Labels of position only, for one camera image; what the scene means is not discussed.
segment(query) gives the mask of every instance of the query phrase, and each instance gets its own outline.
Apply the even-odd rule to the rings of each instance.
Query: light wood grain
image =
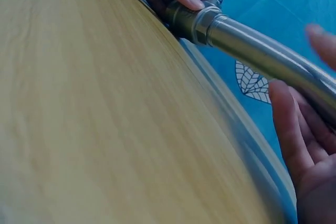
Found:
[[[138,0],[0,0],[0,49],[1,224],[284,221]]]

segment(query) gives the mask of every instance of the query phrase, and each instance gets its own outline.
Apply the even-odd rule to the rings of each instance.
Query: blue tablecloth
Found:
[[[304,28],[307,23],[318,23],[326,30],[336,33],[336,0],[224,0],[223,12],[290,47],[334,76],[329,67],[311,50]],[[217,49],[198,48],[232,90],[282,161],[271,119],[267,80]],[[291,218],[290,222],[295,223],[295,207],[292,203],[286,204],[286,200],[284,197],[283,206]]]

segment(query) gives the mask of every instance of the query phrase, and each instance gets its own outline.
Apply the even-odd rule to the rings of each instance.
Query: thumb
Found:
[[[320,58],[336,71],[336,36],[327,33],[318,25],[308,25],[310,45]]]

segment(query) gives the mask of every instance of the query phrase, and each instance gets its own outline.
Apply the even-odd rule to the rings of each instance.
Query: metal pipe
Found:
[[[268,79],[284,81],[336,129],[336,83],[331,76],[279,42],[223,15],[216,0],[204,3],[203,10],[194,12],[173,2],[167,9],[172,32],[218,48]]]

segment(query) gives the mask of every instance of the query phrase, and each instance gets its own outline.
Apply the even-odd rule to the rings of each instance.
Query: white leaf print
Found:
[[[236,61],[236,78],[241,92],[253,99],[270,103],[268,80],[248,66]]]

